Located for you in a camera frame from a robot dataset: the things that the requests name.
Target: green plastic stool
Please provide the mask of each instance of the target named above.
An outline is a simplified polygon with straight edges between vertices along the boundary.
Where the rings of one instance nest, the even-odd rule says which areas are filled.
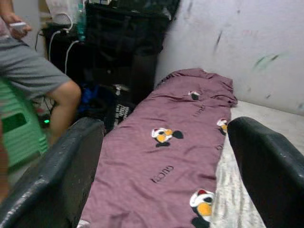
[[[3,79],[0,79],[0,114],[9,169],[48,150],[46,135],[39,125],[32,103]]]

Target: person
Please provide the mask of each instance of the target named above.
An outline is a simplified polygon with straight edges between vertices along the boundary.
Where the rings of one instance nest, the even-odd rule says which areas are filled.
[[[21,90],[28,98],[46,95],[56,101],[50,118],[50,143],[70,126],[80,102],[81,90],[68,76],[21,41],[32,30],[10,28],[23,20],[14,13],[12,0],[0,0],[0,77]],[[7,196],[8,156],[2,140],[0,122],[0,202]]]

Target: hand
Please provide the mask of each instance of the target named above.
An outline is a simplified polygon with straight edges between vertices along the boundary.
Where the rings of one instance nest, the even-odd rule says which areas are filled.
[[[23,20],[14,13],[2,15],[1,17],[4,20],[4,22],[8,25],[8,27],[10,29],[9,31],[15,39],[24,38],[28,34],[28,32],[30,32],[32,30],[32,27],[28,24],[23,28],[22,31],[17,31],[13,28],[10,28],[11,23],[23,22]]]

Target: gray shorts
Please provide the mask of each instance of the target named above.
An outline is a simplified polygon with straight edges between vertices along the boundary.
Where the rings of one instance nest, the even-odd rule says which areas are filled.
[[[28,99],[52,92],[71,79],[22,41],[0,39],[0,77]]]

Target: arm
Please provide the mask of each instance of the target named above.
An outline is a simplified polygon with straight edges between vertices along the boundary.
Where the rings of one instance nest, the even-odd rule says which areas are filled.
[[[14,12],[12,0],[0,0],[0,16],[4,22],[8,25],[10,23],[22,22],[23,20],[17,16]],[[22,39],[27,35],[29,31],[32,30],[30,25],[26,25],[22,32],[16,31],[12,28],[10,29],[11,35],[16,39]]]

